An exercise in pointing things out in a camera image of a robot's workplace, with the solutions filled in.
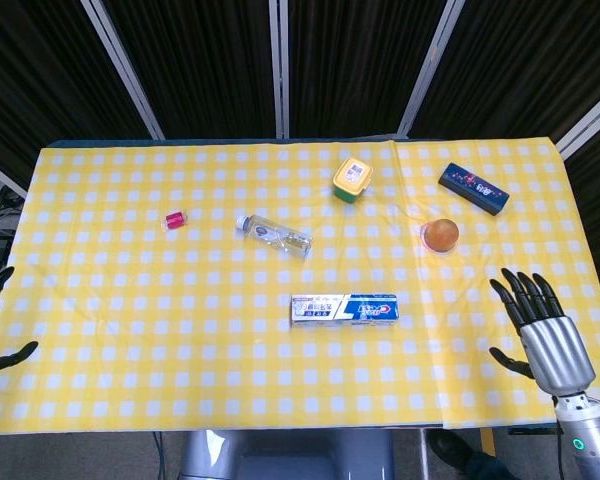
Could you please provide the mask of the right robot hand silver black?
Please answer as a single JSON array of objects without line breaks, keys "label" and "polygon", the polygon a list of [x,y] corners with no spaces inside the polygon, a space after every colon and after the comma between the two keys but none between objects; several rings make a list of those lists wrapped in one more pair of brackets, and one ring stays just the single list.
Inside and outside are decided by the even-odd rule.
[{"label": "right robot hand silver black", "polygon": [[582,394],[596,374],[574,321],[568,317],[549,282],[538,273],[501,270],[508,282],[489,284],[497,293],[526,355],[515,360],[496,347],[490,355],[502,367],[536,382],[556,397]]}]

